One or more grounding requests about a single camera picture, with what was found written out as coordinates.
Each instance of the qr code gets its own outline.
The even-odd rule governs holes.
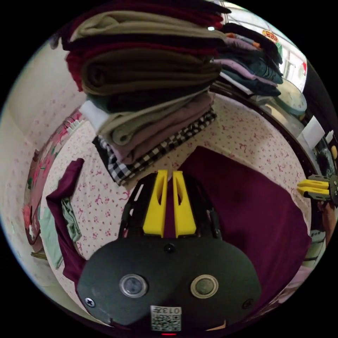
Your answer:
[[[153,314],[151,326],[154,331],[180,331],[181,315]]]

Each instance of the burgundy shirt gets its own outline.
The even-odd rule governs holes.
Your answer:
[[[289,193],[263,174],[198,146],[179,170],[205,188],[220,218],[223,240],[253,263],[262,294],[251,315],[296,275],[309,249],[301,210]],[[168,184],[165,237],[175,236],[173,185]]]

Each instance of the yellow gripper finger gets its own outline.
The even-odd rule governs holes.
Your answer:
[[[311,187],[317,189],[329,189],[329,182],[316,181],[316,180],[303,180],[297,184],[298,187]]]
[[[167,205],[168,171],[159,170],[143,224],[146,235],[164,236],[165,208]]]
[[[330,196],[330,191],[326,189],[318,189],[312,187],[298,187],[297,191],[304,196],[305,193],[316,193],[321,194],[323,196]]]
[[[173,188],[176,238],[194,235],[196,224],[181,171],[173,172]]]

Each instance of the stack of folded clothes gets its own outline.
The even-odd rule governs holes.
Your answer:
[[[233,87],[244,96],[259,102],[279,96],[278,85],[283,83],[279,64],[282,57],[276,44],[265,36],[240,25],[229,23],[221,29],[227,39],[226,46],[219,47],[214,62],[222,66],[222,72],[214,86]]]
[[[220,13],[230,11],[204,0],[117,0],[58,32],[54,42],[61,38],[68,69],[87,94],[79,110],[117,184],[217,117],[208,90],[222,69],[212,60],[227,39]]]

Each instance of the black and white checkered fabric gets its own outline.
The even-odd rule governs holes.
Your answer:
[[[120,186],[142,170],[146,169],[169,151],[175,149],[179,145],[198,134],[206,126],[213,122],[216,117],[217,115],[214,113],[213,109],[209,110],[201,118],[163,141],[157,147],[149,151],[146,155],[136,160],[133,164],[128,165],[118,162],[111,146],[104,140],[103,137],[98,136],[100,146],[107,151],[107,170],[109,171],[113,180]]]

